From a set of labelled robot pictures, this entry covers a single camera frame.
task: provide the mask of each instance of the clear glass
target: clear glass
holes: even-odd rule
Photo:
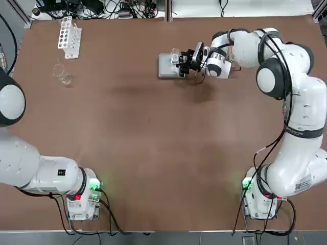
[[[72,86],[73,76],[65,70],[64,64],[58,63],[53,67],[53,76],[56,77],[64,86]]]
[[[170,52],[171,55],[171,61],[173,65],[178,64],[179,56],[180,56],[180,51],[178,48],[173,48],[172,51]]]

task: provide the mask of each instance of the white test tube rack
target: white test tube rack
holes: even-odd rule
[[[61,21],[58,49],[64,50],[65,59],[76,59],[80,53],[82,28],[72,23],[72,17],[64,17]]]

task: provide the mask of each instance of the brown table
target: brown table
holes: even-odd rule
[[[209,45],[217,31],[275,27],[284,41],[312,49],[312,75],[327,81],[327,51],[311,16],[90,20],[78,26],[76,60],[64,60],[57,50],[56,21],[36,21],[25,33],[14,78],[26,93],[27,110],[11,131],[43,155],[94,169],[124,230],[231,230],[253,154],[283,126],[282,103],[258,90],[255,68],[195,86],[193,80],[159,79],[160,53],[194,48],[199,40]],[[72,88],[53,77],[57,59],[74,76]],[[296,229],[327,229],[325,188],[292,197]],[[62,230],[54,201],[5,185],[0,192],[0,230]],[[82,228],[107,230],[107,217],[103,211],[99,222]],[[287,205],[278,217],[268,228],[289,227]],[[262,229],[263,223],[250,227]],[[237,228],[244,229],[241,216]]]

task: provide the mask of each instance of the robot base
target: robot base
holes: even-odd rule
[[[85,168],[87,176],[85,191],[77,195],[75,200],[67,198],[69,218],[73,221],[97,220],[100,216],[101,189],[102,183],[97,179],[93,170]]]
[[[249,219],[265,220],[276,218],[275,212],[277,198],[269,199],[261,194],[256,181],[256,176],[254,176],[251,181],[254,172],[255,169],[252,167],[241,183],[241,197],[244,195],[244,191],[248,187],[243,200],[243,216],[245,224]]]

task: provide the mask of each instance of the robotic arm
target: robotic arm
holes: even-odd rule
[[[98,219],[101,183],[89,168],[64,157],[41,156],[38,150],[4,127],[24,115],[22,88],[0,68],[0,183],[28,192],[66,195],[71,220]]]
[[[179,76],[186,77],[193,69],[207,72],[208,76],[228,78],[229,46],[232,46],[230,57],[238,64],[259,66],[256,83],[262,93],[285,100],[287,123],[277,158],[257,170],[251,168],[242,181],[243,191],[247,190],[245,216],[273,218],[277,197],[296,195],[327,179],[327,153],[320,149],[327,112],[326,84],[308,75],[314,64],[311,50],[300,44],[283,44],[279,32],[273,28],[251,33],[245,29],[216,33],[210,48],[199,42],[195,51],[181,53],[176,64]]]

